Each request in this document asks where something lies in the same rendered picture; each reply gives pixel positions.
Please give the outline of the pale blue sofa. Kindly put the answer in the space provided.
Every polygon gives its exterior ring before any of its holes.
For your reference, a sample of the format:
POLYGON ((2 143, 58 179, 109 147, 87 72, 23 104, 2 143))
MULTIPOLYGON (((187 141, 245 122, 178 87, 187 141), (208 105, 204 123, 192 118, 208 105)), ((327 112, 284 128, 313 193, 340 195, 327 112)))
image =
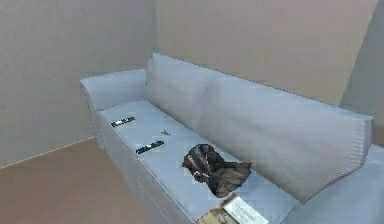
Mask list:
POLYGON ((384 148, 371 116, 161 54, 80 86, 99 147, 150 224, 194 224, 233 194, 270 224, 384 224, 384 148), (111 126, 127 117, 136 120, 111 126), (246 182, 214 196, 182 167, 197 144, 251 163, 246 182))

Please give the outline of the white and brown book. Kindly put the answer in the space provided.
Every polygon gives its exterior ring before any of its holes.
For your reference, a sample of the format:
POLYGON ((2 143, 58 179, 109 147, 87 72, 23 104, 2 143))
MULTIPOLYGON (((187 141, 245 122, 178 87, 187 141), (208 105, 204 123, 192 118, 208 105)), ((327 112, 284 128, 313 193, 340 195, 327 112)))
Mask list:
POLYGON ((270 221, 240 196, 233 194, 194 224, 270 224, 270 221))

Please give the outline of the black remote control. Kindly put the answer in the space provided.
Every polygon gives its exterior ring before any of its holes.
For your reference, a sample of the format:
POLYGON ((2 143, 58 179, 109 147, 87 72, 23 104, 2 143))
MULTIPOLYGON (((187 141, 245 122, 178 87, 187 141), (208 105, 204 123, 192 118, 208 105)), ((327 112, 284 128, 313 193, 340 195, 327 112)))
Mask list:
POLYGON ((137 149, 135 152, 137 154, 142 154, 144 152, 150 151, 150 150, 152 150, 152 149, 154 149, 156 147, 159 147, 161 145, 164 145, 164 144, 165 144, 164 141, 159 140, 159 141, 153 142, 151 144, 145 145, 145 146, 137 149))
POLYGON ((111 126, 112 127, 121 126, 121 125, 127 124, 129 122, 132 122, 134 120, 136 120, 135 117, 127 117, 124 119, 120 119, 120 120, 116 120, 116 121, 111 122, 111 126))

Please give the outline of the black crumpled cloth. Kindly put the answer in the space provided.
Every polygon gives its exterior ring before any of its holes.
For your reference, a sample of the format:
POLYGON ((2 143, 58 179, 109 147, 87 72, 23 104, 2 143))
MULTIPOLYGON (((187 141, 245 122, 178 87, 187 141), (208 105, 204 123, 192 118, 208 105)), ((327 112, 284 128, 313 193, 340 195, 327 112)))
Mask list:
POLYGON ((241 187, 251 174, 251 163, 228 162, 209 144, 197 144, 183 157, 182 167, 217 198, 241 187))

